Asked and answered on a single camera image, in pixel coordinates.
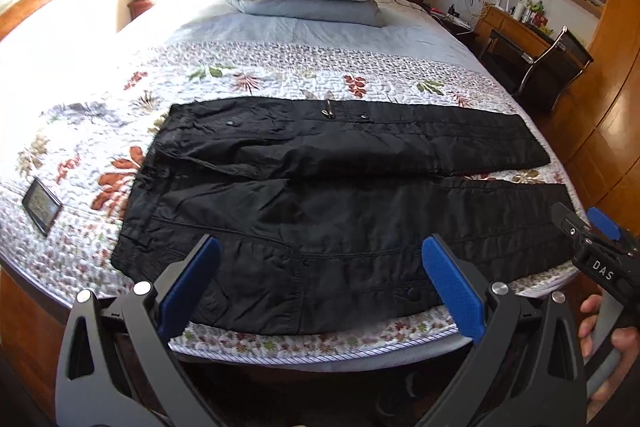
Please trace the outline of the right hand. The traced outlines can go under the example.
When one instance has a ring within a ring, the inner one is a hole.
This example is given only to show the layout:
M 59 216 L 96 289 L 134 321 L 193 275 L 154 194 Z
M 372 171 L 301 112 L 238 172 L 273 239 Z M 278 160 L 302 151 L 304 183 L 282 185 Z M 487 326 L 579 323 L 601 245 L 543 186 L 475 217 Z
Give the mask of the right hand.
M 580 312 L 587 315 L 578 327 L 578 338 L 584 359 L 590 357 L 593 351 L 592 331 L 598 321 L 601 303 L 602 297 L 600 295 L 591 295 L 580 306 Z M 602 409 L 605 403 L 612 398 L 629 369 L 634 365 L 639 354 L 639 332 L 634 327 L 615 329 L 612 332 L 611 343 L 615 349 L 620 351 L 620 363 L 615 367 L 611 376 L 591 396 L 590 405 L 596 410 Z

